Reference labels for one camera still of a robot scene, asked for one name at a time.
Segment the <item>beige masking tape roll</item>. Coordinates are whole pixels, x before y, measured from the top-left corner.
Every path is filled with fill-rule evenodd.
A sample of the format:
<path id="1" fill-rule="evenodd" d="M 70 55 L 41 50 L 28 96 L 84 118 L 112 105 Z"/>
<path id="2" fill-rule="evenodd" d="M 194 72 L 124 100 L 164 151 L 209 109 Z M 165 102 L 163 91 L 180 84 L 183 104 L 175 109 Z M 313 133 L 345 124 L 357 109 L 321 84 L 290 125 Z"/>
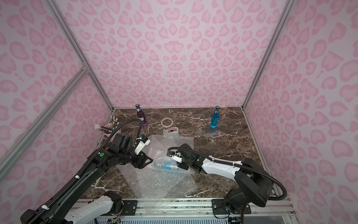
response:
<path id="1" fill-rule="evenodd" d="M 164 128 L 164 129 L 168 129 L 170 127 L 173 126 L 173 120 L 171 118 L 163 118 L 161 120 L 161 126 Z"/>

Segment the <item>white tape dispenser pink roll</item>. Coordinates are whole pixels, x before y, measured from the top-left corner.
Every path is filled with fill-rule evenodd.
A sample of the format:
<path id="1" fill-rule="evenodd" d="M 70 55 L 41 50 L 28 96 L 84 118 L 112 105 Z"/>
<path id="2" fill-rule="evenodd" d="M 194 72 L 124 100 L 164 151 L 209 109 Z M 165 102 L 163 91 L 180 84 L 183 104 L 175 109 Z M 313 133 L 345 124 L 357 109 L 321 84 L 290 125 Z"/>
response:
<path id="1" fill-rule="evenodd" d="M 179 129 L 177 127 L 170 127 L 163 130 L 163 136 L 165 137 L 178 137 L 179 135 Z"/>

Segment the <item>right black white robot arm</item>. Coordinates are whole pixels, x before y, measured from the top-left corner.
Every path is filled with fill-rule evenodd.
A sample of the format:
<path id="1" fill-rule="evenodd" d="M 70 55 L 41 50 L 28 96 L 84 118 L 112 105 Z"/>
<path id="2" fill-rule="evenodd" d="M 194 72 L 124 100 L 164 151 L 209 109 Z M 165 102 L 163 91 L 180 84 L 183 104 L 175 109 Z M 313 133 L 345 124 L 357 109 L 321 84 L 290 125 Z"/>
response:
<path id="1" fill-rule="evenodd" d="M 218 159 L 196 152 L 187 144 L 169 148 L 167 156 L 175 160 L 181 169 L 236 181 L 238 187 L 231 189 L 224 197 L 225 208 L 233 214 L 242 211 L 250 203 L 265 207 L 269 200 L 280 201 L 287 197 L 284 185 L 250 158 L 243 161 Z"/>

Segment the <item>blue glass bottle right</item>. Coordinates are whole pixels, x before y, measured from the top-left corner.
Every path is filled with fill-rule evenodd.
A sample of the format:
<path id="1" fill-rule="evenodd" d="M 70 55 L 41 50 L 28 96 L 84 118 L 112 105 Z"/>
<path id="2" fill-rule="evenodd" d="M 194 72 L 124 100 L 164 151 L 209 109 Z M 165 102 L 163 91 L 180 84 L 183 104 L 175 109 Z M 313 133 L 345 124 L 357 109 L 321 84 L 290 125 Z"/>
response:
<path id="1" fill-rule="evenodd" d="M 215 107 L 215 110 L 212 114 L 211 121 L 210 121 L 210 127 L 212 129 L 216 129 L 218 125 L 218 121 L 220 119 L 220 107 L 217 105 Z"/>

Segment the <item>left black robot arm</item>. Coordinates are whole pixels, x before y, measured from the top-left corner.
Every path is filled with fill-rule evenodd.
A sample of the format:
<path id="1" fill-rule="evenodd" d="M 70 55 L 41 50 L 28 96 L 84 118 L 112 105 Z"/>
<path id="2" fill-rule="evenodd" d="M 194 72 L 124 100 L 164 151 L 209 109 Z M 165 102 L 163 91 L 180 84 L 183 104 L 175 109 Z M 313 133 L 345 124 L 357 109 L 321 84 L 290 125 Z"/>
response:
<path id="1" fill-rule="evenodd" d="M 135 150 L 141 143 L 146 144 L 148 139 L 137 131 L 135 139 L 118 133 L 118 131 L 136 122 L 142 128 L 139 119 L 131 119 L 116 127 L 108 140 L 90 154 L 80 170 L 54 196 L 39 206 L 36 210 L 28 209 L 21 215 L 23 224 L 70 224 L 66 215 L 81 195 L 107 171 L 117 165 L 131 164 L 134 168 L 143 169 L 153 160 L 144 152 Z"/>

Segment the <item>blue bottle with label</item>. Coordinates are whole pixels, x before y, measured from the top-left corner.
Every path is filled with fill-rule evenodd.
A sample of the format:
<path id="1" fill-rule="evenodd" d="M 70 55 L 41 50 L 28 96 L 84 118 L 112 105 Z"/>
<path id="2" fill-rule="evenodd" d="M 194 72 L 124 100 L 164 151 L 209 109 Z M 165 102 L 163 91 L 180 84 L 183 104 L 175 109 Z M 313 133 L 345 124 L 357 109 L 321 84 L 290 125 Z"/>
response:
<path id="1" fill-rule="evenodd" d="M 157 170 L 166 171 L 166 172 L 178 172 L 178 173 L 185 172 L 184 169 L 179 168 L 178 163 L 176 161 L 155 162 L 153 167 Z"/>

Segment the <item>purple glass bottle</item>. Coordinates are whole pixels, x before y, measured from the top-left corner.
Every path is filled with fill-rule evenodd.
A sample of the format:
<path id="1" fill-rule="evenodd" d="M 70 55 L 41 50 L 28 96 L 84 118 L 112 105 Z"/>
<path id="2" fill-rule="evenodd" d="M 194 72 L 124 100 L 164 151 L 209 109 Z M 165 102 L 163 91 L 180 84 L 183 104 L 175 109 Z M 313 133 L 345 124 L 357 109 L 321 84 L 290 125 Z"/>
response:
<path id="1" fill-rule="evenodd" d="M 136 107 L 136 111 L 137 111 L 137 117 L 141 120 L 142 122 L 142 126 L 147 126 L 147 119 L 146 119 L 146 116 L 145 116 L 145 113 L 142 111 L 141 107 L 140 107 L 140 104 L 136 104 L 135 105 Z"/>

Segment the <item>pink pen cup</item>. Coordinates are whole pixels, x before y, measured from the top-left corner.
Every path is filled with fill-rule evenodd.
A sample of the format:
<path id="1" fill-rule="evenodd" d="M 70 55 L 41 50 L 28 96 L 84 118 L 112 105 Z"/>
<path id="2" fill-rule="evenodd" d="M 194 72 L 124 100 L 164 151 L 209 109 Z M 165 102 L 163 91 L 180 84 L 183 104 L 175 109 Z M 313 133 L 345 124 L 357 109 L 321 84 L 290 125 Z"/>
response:
<path id="1" fill-rule="evenodd" d="M 104 135 L 109 137 L 115 130 L 114 127 L 104 127 L 105 131 L 104 131 Z"/>

